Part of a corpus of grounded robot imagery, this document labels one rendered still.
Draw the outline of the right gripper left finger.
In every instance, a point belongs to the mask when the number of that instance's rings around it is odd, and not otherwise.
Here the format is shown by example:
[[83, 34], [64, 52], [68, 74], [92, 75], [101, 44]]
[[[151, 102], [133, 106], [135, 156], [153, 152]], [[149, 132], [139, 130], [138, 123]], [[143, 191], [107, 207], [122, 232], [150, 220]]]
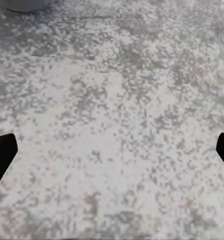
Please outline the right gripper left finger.
[[19, 148], [14, 133], [0, 136], [0, 181], [18, 154], [18, 151]]

